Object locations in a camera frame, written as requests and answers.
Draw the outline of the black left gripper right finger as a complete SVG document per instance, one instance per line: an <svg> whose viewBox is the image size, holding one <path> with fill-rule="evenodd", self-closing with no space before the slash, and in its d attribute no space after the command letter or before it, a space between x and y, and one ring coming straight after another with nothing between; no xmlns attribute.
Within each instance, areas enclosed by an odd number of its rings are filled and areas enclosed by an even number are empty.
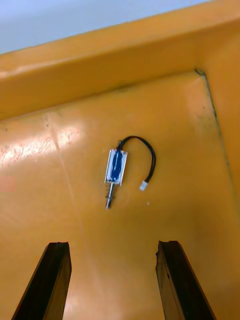
<svg viewBox="0 0 240 320"><path fill-rule="evenodd" d="M178 241L158 242L155 270L166 320L216 319Z"/></svg>

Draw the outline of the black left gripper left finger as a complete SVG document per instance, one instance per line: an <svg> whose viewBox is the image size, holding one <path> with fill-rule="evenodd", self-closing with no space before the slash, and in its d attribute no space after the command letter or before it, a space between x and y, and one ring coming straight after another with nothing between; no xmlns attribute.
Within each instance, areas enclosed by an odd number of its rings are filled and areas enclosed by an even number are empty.
<svg viewBox="0 0 240 320"><path fill-rule="evenodd" d="M49 243L43 251L12 319L62 320L71 273L69 243Z"/></svg>

